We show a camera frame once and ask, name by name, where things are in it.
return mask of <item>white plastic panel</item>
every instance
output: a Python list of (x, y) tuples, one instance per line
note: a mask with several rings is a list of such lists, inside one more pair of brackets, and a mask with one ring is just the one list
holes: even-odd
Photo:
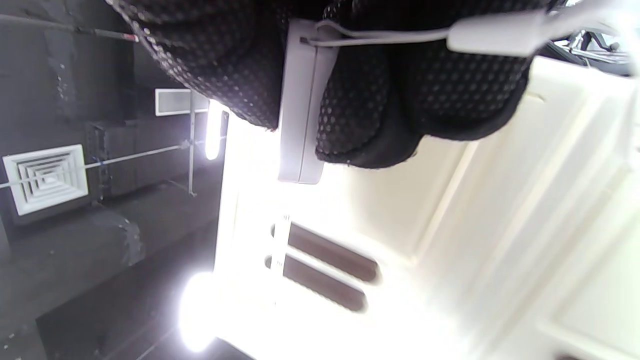
[[(195, 94), (197, 113), (209, 109), (209, 100), (201, 94)], [(156, 89), (156, 116), (188, 114), (191, 112), (190, 89)]]
[[(584, 209), (624, 167), (614, 145), (630, 136), (620, 129), (633, 87), (536, 59), (514, 118), (496, 134), (472, 143), (425, 137), (416, 156), (383, 170), (326, 164), (318, 185), (278, 183), (277, 136), (231, 123), (215, 272), (246, 323), (229, 325), (225, 337), (261, 359), (446, 358), (473, 349), (499, 317), (491, 314), (511, 309), (514, 286), (536, 273), (518, 267), (522, 253), (535, 250), (530, 266), (545, 259), (546, 246), (585, 221)], [(365, 313), (260, 275), (275, 249), (269, 228), (285, 213), (378, 262), (378, 282), (346, 279), (367, 295)], [(278, 290), (264, 296), (269, 289)], [(254, 323), (278, 330), (249, 334)]]

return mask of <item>metal rod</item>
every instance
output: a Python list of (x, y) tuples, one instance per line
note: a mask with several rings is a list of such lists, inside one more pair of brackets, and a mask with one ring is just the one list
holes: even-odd
[(585, 58), (589, 58), (592, 60), (598, 60), (598, 61), (602, 61), (602, 62), (606, 62), (606, 63), (611, 63), (611, 64), (616, 64), (616, 63), (620, 63), (620, 61), (614, 59), (614, 58), (610, 58), (607, 56), (602, 56), (602, 55), (598, 55), (598, 54), (593, 54), (589, 51), (582, 51), (582, 50), (578, 50), (578, 49), (571, 49), (569, 47), (566, 46), (561, 46), (564, 50), (567, 50), (569, 53), (572, 53), (574, 55), (577, 56), (583, 56)]
[(195, 196), (193, 192), (193, 161), (195, 152), (195, 132), (196, 132), (196, 95), (195, 91), (191, 91), (189, 102), (191, 127), (189, 130), (189, 195)]
[(163, 147), (162, 149), (156, 149), (156, 150), (151, 150), (151, 151), (140, 152), (138, 154), (122, 156), (121, 158), (109, 159), (109, 160), (105, 160), (105, 161), (98, 161), (97, 163), (86, 164), (84, 166), (71, 168), (71, 169), (66, 170), (66, 171), (51, 172), (51, 173), (46, 174), (46, 175), (27, 177), (26, 179), (22, 179), (20, 181), (11, 181), (9, 183), (0, 184), (0, 189), (8, 188), (9, 186), (13, 186), (13, 185), (20, 185), (20, 184), (23, 184), (23, 183), (28, 183), (30, 181), (34, 181), (34, 180), (38, 180), (38, 179), (44, 179), (45, 177), (62, 175), (62, 174), (66, 174), (66, 173), (69, 173), (69, 172), (75, 172), (75, 171), (78, 171), (78, 170), (84, 170), (84, 169), (88, 169), (88, 168), (94, 168), (94, 167), (100, 167), (100, 166), (103, 166), (103, 165), (119, 163), (120, 161), (140, 158), (142, 156), (160, 154), (160, 153), (166, 152), (166, 151), (186, 149), (186, 148), (187, 148), (186, 145), (174, 145), (174, 146)]
[(12, 15), (0, 14), (0, 23), (2, 22), (8, 23), (8, 24), (14, 24), (14, 25), (38, 26), (41, 28), (67, 31), (67, 32), (80, 34), (80, 35), (93, 35), (96, 37), (114, 38), (114, 39), (126, 40), (131, 42), (140, 41), (138, 37), (133, 34), (117, 33), (116, 31), (109, 31), (109, 30), (90, 29), (90, 28), (84, 28), (82, 26), (58, 24), (57, 22), (44, 21), (44, 20), (38, 20), (38, 19), (28, 19), (25, 17), (12, 16)]

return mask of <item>dark gray wall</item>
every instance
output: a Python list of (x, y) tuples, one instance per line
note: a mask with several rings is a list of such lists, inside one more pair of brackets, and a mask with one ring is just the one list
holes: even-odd
[[(129, 32), (102, 0), (2, 0), (0, 13)], [(120, 40), (0, 23), (0, 156), (83, 143), (86, 122), (135, 117), (133, 47)], [(0, 182), (5, 181), (2, 168)], [(92, 184), (90, 191), (95, 192)], [(8, 188), (0, 190), (0, 216), (10, 238), (14, 222), (38, 218), (17, 219)]]
[[(0, 13), (128, 32), (103, 0), (0, 0)], [(159, 84), (173, 83), (150, 70), (138, 85), (136, 46), (0, 24), (0, 156), (84, 143), (89, 122), (137, 121), (140, 89), (157, 86), (154, 76)], [(188, 115), (174, 120), (188, 133)], [(140, 146), (173, 145), (157, 139), (141, 134)], [(172, 156), (186, 160), (186, 154)], [(129, 163), (149, 173), (168, 164), (158, 156)], [(145, 184), (102, 205), (74, 205), (26, 225), (16, 224), (10, 190), (1, 189), (10, 258), (0, 263), (0, 337), (217, 221), (222, 167), (223, 156), (196, 173), (196, 197), (166, 181)], [(174, 180), (186, 184), (186, 176)]]

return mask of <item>white frame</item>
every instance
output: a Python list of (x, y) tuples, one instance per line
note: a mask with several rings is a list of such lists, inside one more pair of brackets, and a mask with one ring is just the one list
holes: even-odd
[(53, 149), (25, 152), (23, 154), (7, 155), (3, 157), (4, 169), (6, 170), (7, 178), (9, 182), (14, 182), (21, 180), (20, 165), (18, 164), (19, 161), (37, 161), (40, 158), (67, 153), (70, 154), (68, 162), (61, 164), (67, 164), (67, 168), (76, 168), (77, 171), (71, 171), (67, 173), (68, 176), (64, 177), (64, 181), (62, 181), (62, 183), (65, 184), (66, 187), (61, 188), (63, 193), (48, 193), (43, 195), (41, 199), (36, 200), (31, 197), (27, 197), (23, 192), (22, 189), (26, 183), (11, 186), (11, 193), (13, 195), (15, 209), (17, 210), (18, 215), (22, 216), (34, 213), (42, 209), (50, 208), (51, 206), (63, 204), (64, 202), (89, 195), (89, 187), (86, 181), (86, 170), (83, 167), (83, 147), (81, 144), (77, 144)]
[[(189, 114), (191, 113), (191, 110), (183, 110), (183, 111), (160, 111), (160, 101), (159, 101), (159, 97), (158, 94), (161, 93), (167, 93), (167, 92), (191, 92), (191, 89), (170, 89), (170, 88), (162, 88), (162, 89), (156, 89), (155, 92), (155, 102), (156, 102), (156, 116), (157, 117), (162, 117), (162, 116), (170, 116), (170, 115), (185, 115), (185, 114)], [(209, 111), (209, 108), (205, 108), (205, 109), (196, 109), (196, 113), (205, 113)]]

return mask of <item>metal pipe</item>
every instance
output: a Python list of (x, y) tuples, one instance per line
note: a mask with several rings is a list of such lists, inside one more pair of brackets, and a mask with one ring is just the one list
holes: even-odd
[(57, 22), (44, 21), (38, 19), (28, 19), (25, 17), (12, 16), (0, 14), (0, 23), (5, 22), (14, 25), (26, 25), (26, 26), (38, 26), (41, 28), (67, 31), (80, 35), (93, 35), (96, 37), (114, 38), (119, 40), (126, 40), (131, 42), (139, 42), (140, 40), (136, 35), (117, 33), (116, 31), (100, 30), (84, 28), (82, 26), (58, 24)]
[(193, 192), (193, 161), (195, 152), (195, 132), (196, 132), (196, 95), (195, 91), (191, 91), (191, 97), (189, 99), (190, 119), (191, 127), (189, 130), (189, 195), (195, 196)]
[(66, 171), (51, 172), (51, 173), (46, 174), (46, 175), (33, 176), (33, 177), (28, 177), (26, 179), (22, 179), (20, 181), (12, 181), (12, 182), (9, 182), (9, 183), (0, 184), (0, 189), (8, 188), (9, 186), (13, 186), (13, 185), (20, 185), (20, 184), (23, 184), (23, 183), (28, 183), (30, 181), (34, 181), (34, 180), (38, 180), (38, 179), (44, 179), (45, 177), (62, 175), (62, 174), (66, 174), (66, 173), (69, 173), (69, 172), (75, 172), (75, 171), (78, 171), (78, 170), (84, 170), (84, 169), (88, 169), (88, 168), (101, 167), (103, 165), (119, 163), (120, 161), (140, 158), (142, 156), (160, 154), (160, 153), (166, 152), (166, 151), (186, 149), (186, 148), (187, 148), (187, 145), (185, 145), (185, 144), (174, 145), (174, 146), (163, 147), (162, 149), (156, 149), (156, 150), (151, 150), (151, 151), (140, 152), (138, 154), (122, 156), (121, 158), (109, 159), (109, 160), (105, 160), (105, 161), (98, 161), (97, 163), (86, 164), (86, 165), (84, 165), (82, 167), (71, 168), (71, 169), (66, 170)]

